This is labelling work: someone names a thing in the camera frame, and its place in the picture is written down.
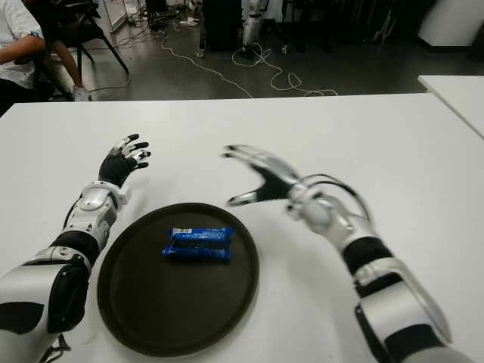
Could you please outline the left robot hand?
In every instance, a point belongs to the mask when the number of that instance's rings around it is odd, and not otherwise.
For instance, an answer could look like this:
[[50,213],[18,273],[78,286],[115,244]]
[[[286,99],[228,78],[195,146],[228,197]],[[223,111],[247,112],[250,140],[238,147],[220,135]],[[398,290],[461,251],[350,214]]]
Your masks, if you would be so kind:
[[117,142],[101,163],[98,180],[121,188],[137,169],[147,168],[145,160],[151,155],[147,141],[137,142],[139,134],[132,134]]

